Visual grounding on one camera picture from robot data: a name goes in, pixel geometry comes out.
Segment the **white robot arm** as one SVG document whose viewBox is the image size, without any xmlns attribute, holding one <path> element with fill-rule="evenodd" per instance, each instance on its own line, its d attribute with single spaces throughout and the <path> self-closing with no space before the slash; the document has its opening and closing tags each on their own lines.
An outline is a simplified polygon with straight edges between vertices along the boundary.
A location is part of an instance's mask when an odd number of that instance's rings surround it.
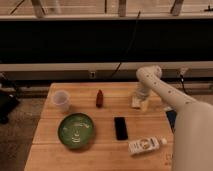
<svg viewBox="0 0 213 171">
<path fill-rule="evenodd" d="M 157 65 L 136 71 L 139 82 L 177 113 L 171 171 L 213 171 L 213 105 L 165 83 L 161 75 Z"/>
</svg>

